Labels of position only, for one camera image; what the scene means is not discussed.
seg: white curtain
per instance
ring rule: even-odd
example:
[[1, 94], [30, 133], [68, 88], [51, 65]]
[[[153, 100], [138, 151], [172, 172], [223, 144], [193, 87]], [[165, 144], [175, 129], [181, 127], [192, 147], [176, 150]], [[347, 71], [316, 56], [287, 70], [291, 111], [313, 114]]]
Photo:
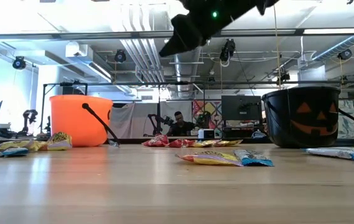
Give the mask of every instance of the white curtain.
[[156, 113], [155, 103], [130, 103], [122, 108], [112, 108], [110, 128], [120, 139], [142, 138], [144, 134], [152, 135], [153, 126], [147, 115]]
[[135, 103], [126, 104], [122, 108], [112, 108], [110, 119], [110, 129], [117, 138], [127, 139], [131, 137], [131, 122]]

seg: red candy bag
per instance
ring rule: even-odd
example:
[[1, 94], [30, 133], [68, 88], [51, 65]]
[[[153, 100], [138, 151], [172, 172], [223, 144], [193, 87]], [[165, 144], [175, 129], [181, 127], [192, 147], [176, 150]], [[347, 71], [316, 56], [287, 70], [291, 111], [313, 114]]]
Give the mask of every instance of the red candy bag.
[[195, 143], [195, 141], [190, 141], [188, 139], [177, 139], [170, 142], [169, 147], [190, 147]]
[[169, 139], [166, 135], [160, 134], [153, 139], [142, 143], [142, 145], [149, 147], [164, 147], [169, 145]]

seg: person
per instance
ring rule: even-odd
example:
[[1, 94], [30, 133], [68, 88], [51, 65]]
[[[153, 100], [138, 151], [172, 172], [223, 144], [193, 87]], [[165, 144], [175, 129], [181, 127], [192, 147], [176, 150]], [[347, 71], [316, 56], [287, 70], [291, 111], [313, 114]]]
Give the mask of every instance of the person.
[[180, 111], [174, 113], [176, 123], [170, 126], [167, 136], [187, 136], [188, 132], [195, 129], [195, 124], [184, 121], [184, 116]]

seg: orange plastic pail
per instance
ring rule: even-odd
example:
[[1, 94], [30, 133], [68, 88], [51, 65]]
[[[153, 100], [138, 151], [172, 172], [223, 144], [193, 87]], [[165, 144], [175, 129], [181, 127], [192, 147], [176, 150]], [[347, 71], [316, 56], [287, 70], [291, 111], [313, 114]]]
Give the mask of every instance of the orange plastic pail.
[[59, 95], [50, 97], [51, 131], [71, 135], [73, 147], [92, 147], [103, 144], [108, 134], [103, 125], [86, 109], [83, 103], [110, 125], [113, 102], [104, 98], [83, 95]]

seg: black bucket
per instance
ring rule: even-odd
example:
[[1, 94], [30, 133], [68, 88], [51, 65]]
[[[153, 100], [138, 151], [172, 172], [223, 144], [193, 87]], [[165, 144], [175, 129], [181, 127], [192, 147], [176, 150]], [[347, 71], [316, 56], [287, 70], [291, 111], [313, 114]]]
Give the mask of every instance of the black bucket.
[[338, 95], [331, 86], [306, 86], [265, 94], [268, 134], [280, 147], [327, 147], [338, 135]]

